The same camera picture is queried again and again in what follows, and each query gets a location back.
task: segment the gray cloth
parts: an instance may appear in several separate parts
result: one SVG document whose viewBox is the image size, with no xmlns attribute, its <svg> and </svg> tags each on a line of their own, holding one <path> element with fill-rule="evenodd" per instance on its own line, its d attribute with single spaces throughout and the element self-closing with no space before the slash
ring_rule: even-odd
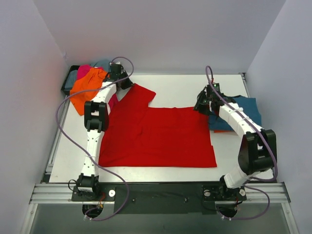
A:
<svg viewBox="0 0 312 234">
<path fill-rule="evenodd" d="M 71 90 L 74 86 L 74 83 L 76 82 L 76 79 L 77 79 L 77 70 L 73 70 L 68 76 L 67 82 L 65 84 L 65 89 Z"/>
<path fill-rule="evenodd" d="M 90 66 L 91 67 L 102 67 L 104 69 L 104 71 L 108 72 L 109 71 L 109 63 L 110 63 L 110 60 L 102 59 L 100 61 L 91 63 Z"/>
</svg>

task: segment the gray wall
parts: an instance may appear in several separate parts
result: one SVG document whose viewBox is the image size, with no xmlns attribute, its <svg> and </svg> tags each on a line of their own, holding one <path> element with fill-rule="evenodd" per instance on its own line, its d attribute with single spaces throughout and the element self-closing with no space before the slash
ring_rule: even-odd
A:
<svg viewBox="0 0 312 234">
<path fill-rule="evenodd" d="M 285 181 L 300 233 L 312 232 L 312 1 L 287 0 L 247 72 L 263 126 L 277 134 Z"/>
<path fill-rule="evenodd" d="M 0 7 L 0 233 L 20 232 L 56 132 L 67 65 L 31 0 Z"/>
<path fill-rule="evenodd" d="M 246 72 L 285 0 L 34 0 L 68 64 L 127 56 L 136 71 Z"/>
</svg>

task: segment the orange cloth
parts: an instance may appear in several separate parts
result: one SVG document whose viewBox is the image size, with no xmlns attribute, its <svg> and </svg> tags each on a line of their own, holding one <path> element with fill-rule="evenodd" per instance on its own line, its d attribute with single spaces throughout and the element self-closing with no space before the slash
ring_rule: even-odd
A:
<svg viewBox="0 0 312 234">
<path fill-rule="evenodd" d="M 99 89 L 102 87 L 106 74 L 107 72 L 102 69 L 91 68 L 85 77 L 76 80 L 70 94 L 74 94 L 82 90 Z M 83 92 L 71 97 L 70 101 L 74 105 L 78 114 L 82 116 L 84 114 L 84 103 L 86 101 L 91 101 L 97 94 L 98 91 Z"/>
</svg>

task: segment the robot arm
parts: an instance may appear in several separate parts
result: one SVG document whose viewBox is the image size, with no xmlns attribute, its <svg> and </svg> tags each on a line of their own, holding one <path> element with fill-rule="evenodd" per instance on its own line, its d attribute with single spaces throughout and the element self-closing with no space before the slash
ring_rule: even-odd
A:
<svg viewBox="0 0 312 234">
<path fill-rule="evenodd" d="M 110 114 L 109 100 L 113 94 L 116 93 L 117 88 L 127 89 L 133 85 L 120 62 L 110 63 L 109 76 L 104 79 L 102 89 L 91 100 L 85 102 L 84 105 L 84 126 L 87 129 L 87 152 L 91 155 L 93 160 L 98 163 L 100 145 L 104 132 L 108 128 Z M 81 174 L 76 182 L 77 193 L 87 192 L 88 196 L 98 196 L 98 167 L 94 165 L 92 160 L 86 155 Z"/>
<path fill-rule="evenodd" d="M 262 134 L 276 159 L 276 136 L 272 130 L 264 130 L 255 124 L 240 108 L 235 100 L 220 92 L 220 85 L 213 83 L 215 90 L 234 108 L 225 105 L 215 94 L 210 85 L 207 85 L 197 96 L 194 110 L 205 115 L 215 114 L 224 119 L 233 130 L 242 138 L 235 168 L 222 176 L 220 181 L 224 189 L 235 189 L 243 186 L 250 177 L 266 171 L 274 166 L 273 160 L 264 146 L 261 138 L 248 120 Z"/>
</svg>

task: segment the white work surface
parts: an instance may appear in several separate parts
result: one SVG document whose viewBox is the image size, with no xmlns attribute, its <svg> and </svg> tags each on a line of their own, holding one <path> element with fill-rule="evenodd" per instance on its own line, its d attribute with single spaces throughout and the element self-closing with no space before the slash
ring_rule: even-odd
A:
<svg viewBox="0 0 312 234">
<path fill-rule="evenodd" d="M 205 75 L 133 75 L 131 80 L 156 92 L 150 107 L 190 107 L 196 103 L 198 93 L 207 84 Z M 228 96 L 242 95 L 247 92 L 241 75 L 215 75 L 220 83 L 221 92 Z M 119 91 L 121 99 L 126 91 Z M 87 132 L 83 116 L 79 116 L 70 103 L 64 131 L 84 148 L 87 146 Z M 182 181 L 219 181 L 220 177 L 232 170 L 237 164 L 241 143 L 235 133 L 214 133 L 210 131 L 214 147 L 216 168 L 177 168 L 177 167 L 111 167 L 109 170 L 119 174 L 128 182 L 182 182 Z M 54 166 L 49 182 L 68 182 L 77 179 L 84 163 L 84 152 L 72 144 L 64 135 L 56 148 Z M 258 175 L 272 178 L 271 170 Z M 120 182 L 116 176 L 99 170 L 100 182 Z"/>
</svg>

